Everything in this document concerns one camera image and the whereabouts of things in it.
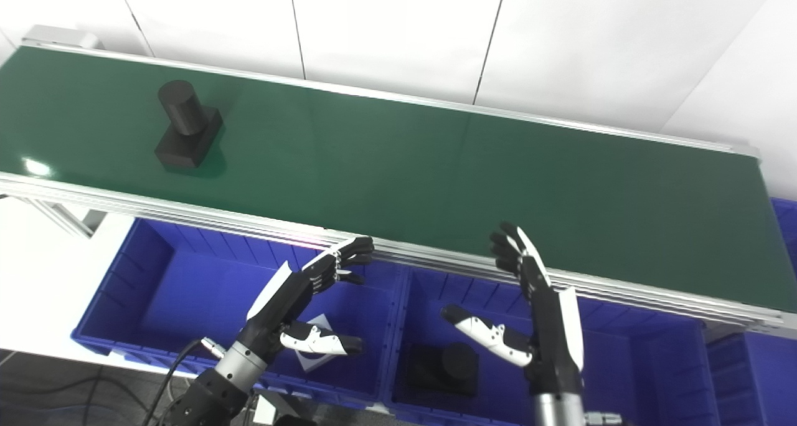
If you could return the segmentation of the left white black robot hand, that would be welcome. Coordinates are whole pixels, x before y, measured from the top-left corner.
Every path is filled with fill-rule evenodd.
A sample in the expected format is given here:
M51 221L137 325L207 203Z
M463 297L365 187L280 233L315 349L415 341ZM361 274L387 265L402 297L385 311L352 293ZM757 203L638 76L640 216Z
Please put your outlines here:
M361 338L302 322L299 316L313 296L330 289L336 282L362 286L364 277L347 268L370 263L374 250L371 237L353 237L328 247L301 270L279 270L253 304L259 310L248 313L247 323L236 342L268 366L284 349L334 356L362 353L364 342Z

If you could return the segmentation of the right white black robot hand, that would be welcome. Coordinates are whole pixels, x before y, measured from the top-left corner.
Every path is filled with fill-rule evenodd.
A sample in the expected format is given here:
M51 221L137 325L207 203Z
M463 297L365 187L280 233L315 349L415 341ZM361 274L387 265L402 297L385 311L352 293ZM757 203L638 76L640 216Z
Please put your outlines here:
M521 367L534 397L566 393L580 397L585 349L575 289L555 289L539 251L518 225L501 222L500 231L489 238L496 267L516 277L529 304L531 335L456 304L444 306L441 317L491 353Z

